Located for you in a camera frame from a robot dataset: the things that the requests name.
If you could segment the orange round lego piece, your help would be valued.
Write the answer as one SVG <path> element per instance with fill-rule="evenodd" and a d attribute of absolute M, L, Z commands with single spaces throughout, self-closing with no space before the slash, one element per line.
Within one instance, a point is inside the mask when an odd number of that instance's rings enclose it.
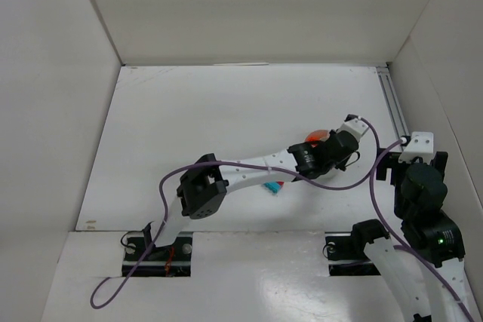
<path fill-rule="evenodd" d="M 324 129 L 315 130 L 305 138 L 305 141 L 307 143 L 316 143 L 318 141 L 324 142 L 328 139 L 329 136 L 330 136 L 329 130 L 324 130 Z"/>

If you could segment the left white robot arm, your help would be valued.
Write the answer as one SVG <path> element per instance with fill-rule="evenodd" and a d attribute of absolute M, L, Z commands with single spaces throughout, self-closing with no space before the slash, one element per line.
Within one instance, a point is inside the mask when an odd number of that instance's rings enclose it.
<path fill-rule="evenodd" d="M 221 161 L 213 153 L 164 176 L 159 183 L 165 214 L 143 229 L 148 253 L 172 245 L 191 220 L 213 216 L 223 199 L 265 182 L 312 183 L 332 170 L 344 171 L 358 153 L 362 132 L 340 127 L 325 140 L 289 146 L 280 152 L 241 161 Z"/>

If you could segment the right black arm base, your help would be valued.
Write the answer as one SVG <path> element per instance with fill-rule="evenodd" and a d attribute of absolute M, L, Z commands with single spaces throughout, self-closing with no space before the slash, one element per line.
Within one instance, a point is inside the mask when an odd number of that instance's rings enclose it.
<path fill-rule="evenodd" d="M 378 219 L 356 223 L 350 232 L 328 232 L 322 249 L 328 260 L 330 277 L 362 277 L 380 275 L 377 267 L 364 253 L 367 244 L 378 238 L 389 238 Z"/>

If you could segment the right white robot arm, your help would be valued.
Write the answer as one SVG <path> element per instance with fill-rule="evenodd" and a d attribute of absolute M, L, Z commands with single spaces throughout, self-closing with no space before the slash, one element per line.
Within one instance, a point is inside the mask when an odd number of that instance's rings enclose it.
<path fill-rule="evenodd" d="M 472 321 L 464 281 L 465 247 L 457 224 L 443 211 L 448 194 L 444 182 L 448 155 L 439 152 L 429 162 L 421 156 L 400 161 L 391 147 L 378 149 L 369 173 L 374 181 L 392 171 L 394 213 L 402 236 L 383 215 L 356 223 L 351 239 L 355 250 L 377 268 L 406 321 Z"/>

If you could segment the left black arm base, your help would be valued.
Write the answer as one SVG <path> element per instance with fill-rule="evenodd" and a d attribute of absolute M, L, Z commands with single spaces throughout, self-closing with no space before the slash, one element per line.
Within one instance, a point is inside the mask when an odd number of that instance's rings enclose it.
<path fill-rule="evenodd" d="M 191 275 L 192 232 L 182 232 L 171 246 L 154 247 L 140 263 L 133 277 L 175 278 Z M 124 247 L 122 276 L 126 277 L 144 253 L 145 244 L 140 233 L 128 232 L 121 239 Z"/>

